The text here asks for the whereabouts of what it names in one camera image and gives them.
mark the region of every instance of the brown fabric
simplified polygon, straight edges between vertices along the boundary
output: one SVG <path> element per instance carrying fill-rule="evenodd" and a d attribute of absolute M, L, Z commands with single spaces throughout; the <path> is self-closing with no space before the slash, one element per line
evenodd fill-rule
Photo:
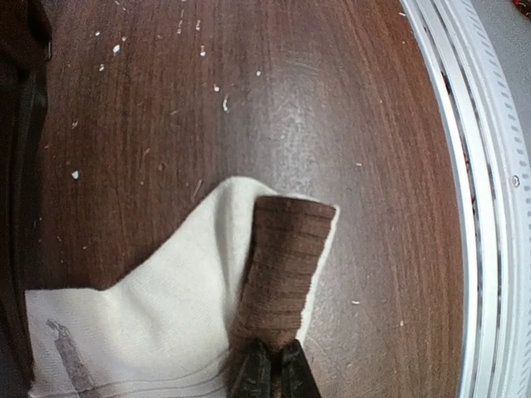
<path fill-rule="evenodd" d="M 333 207 L 314 201 L 258 198 L 248 274 L 231 330 L 238 352 L 259 338 L 276 355 L 295 338 L 334 215 Z"/>

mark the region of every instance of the table surface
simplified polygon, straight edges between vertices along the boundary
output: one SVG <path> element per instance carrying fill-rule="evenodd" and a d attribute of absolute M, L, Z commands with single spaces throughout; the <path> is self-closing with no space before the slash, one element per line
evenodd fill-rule
<path fill-rule="evenodd" d="M 455 396 L 455 187 L 398 0 L 46 3 L 29 288 L 111 286 L 251 176 L 341 207 L 307 340 L 323 396 Z"/>

